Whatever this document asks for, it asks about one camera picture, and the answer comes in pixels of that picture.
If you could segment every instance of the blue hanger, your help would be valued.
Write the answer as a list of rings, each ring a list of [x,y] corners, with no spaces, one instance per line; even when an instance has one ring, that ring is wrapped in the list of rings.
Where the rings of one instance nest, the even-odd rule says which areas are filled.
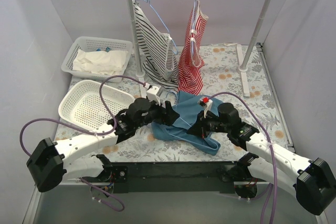
[[[159,19],[161,20],[162,24],[164,25],[164,27],[167,29],[168,33],[170,34],[168,27],[167,27],[166,24],[163,22],[162,18],[159,16],[159,14],[158,14],[157,11],[154,9],[154,7],[151,5],[151,0],[143,0],[143,1],[145,1],[146,3],[148,3],[149,6],[153,9],[153,11],[155,11],[156,15],[159,17]],[[173,39],[172,39],[172,42],[173,42],[174,47],[175,47],[175,49],[176,49],[176,51],[173,51],[173,50],[172,50],[172,51],[173,51],[174,54],[177,55],[177,54],[178,54],[177,46],[176,46],[175,41],[174,41]]]

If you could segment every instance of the white wall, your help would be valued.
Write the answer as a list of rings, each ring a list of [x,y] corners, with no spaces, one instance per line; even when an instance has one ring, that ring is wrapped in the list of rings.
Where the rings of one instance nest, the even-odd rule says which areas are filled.
[[[129,15],[125,0],[51,0],[71,38],[79,36],[131,40]],[[184,35],[193,0],[151,0],[170,29],[178,45]],[[285,0],[272,0],[258,41],[263,42]],[[209,16],[202,44],[239,42],[248,44],[264,0],[201,0]],[[155,13],[142,3],[151,22],[165,32]]]
[[[59,118],[57,107],[70,77],[60,65],[72,40],[50,0],[0,3],[0,222],[22,223],[34,182],[19,132],[31,119]],[[55,129],[44,122],[28,128],[27,149],[53,137]]]
[[[335,14],[335,0],[286,0],[264,44],[295,149],[325,159],[334,174]],[[326,213],[336,223],[336,203]]]

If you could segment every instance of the blue garment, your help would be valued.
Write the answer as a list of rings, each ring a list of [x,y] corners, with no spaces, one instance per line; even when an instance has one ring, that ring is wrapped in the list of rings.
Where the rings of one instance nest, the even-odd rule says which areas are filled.
[[[180,91],[177,94],[178,103],[173,106],[173,109],[180,114],[180,117],[175,121],[173,126],[152,123],[154,137],[163,141],[185,141],[207,154],[216,155],[220,144],[210,138],[211,134],[205,139],[187,134],[187,130],[196,122],[198,113],[203,110],[203,107],[197,102],[204,96],[207,95],[193,95]],[[223,102],[216,98],[212,99],[212,101],[211,112],[218,115],[217,108]]]

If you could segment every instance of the plastic basket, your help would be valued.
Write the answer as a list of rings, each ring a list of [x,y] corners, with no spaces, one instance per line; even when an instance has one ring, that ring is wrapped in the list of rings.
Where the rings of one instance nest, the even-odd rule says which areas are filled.
[[[115,72],[115,74],[124,74],[132,54],[133,43],[126,40],[105,39],[95,37],[79,37],[76,39],[76,41],[72,44],[70,50],[67,53],[67,56],[63,61],[63,64],[61,66],[62,71],[83,79],[100,80],[100,81],[106,79],[108,75],[105,74],[93,74],[87,72],[74,71],[72,69],[72,63],[77,56],[78,49],[81,49],[84,52],[92,52],[96,51],[98,48],[100,48],[101,50],[105,50],[107,47],[109,47],[111,50],[128,51],[123,69],[121,71]],[[121,82],[121,80],[122,78],[112,78],[109,81]]]
[[[59,116],[86,130],[95,130],[111,119],[99,96],[100,83],[91,80],[78,82],[63,98],[58,107]],[[134,102],[134,97],[119,89],[104,85],[105,103],[116,115]]]

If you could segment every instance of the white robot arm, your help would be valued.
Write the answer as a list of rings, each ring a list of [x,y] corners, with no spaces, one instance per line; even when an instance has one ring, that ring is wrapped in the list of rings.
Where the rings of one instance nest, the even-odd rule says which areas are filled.
[[[160,103],[158,87],[149,87],[147,99],[137,98],[128,109],[116,115],[117,127],[107,135],[82,134],[67,140],[52,142],[46,138],[38,144],[27,162],[27,167],[40,192],[56,187],[62,180],[110,177],[111,164],[104,155],[80,158],[105,146],[111,146],[132,137],[136,130],[151,122],[172,125],[179,115],[166,101]],[[269,143],[258,129],[243,122],[230,103],[218,107],[218,116],[211,111],[211,100],[200,101],[205,109],[187,131],[188,134],[207,137],[210,132],[227,133],[236,146],[248,151],[237,164],[227,171],[235,180],[260,178],[274,182]],[[109,132],[113,120],[97,132]],[[296,197],[310,213],[320,215],[336,197],[336,180],[329,165],[322,159],[315,161],[301,157],[278,144],[272,144],[277,165],[278,187]]]

